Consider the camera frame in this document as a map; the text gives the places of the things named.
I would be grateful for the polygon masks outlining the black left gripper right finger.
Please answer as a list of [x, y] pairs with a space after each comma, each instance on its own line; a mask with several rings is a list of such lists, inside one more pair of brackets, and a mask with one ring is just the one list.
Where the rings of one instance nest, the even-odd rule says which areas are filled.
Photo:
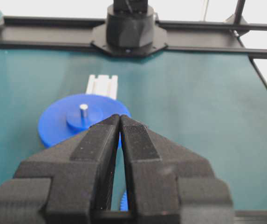
[[120, 118], [129, 208], [139, 224], [232, 224], [228, 185], [203, 156]]

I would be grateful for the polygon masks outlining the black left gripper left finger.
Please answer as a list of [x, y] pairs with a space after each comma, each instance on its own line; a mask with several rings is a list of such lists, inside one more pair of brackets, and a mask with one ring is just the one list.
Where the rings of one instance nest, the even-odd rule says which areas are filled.
[[89, 224], [110, 207], [119, 115], [22, 161], [0, 186], [0, 224]]

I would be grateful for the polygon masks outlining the black right robot arm base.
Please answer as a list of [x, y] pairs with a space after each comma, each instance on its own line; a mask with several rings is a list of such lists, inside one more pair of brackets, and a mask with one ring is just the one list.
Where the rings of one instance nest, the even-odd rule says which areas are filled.
[[93, 28], [91, 43], [117, 57], [146, 57], [168, 46], [167, 31], [156, 25], [147, 0], [113, 1], [106, 22]]

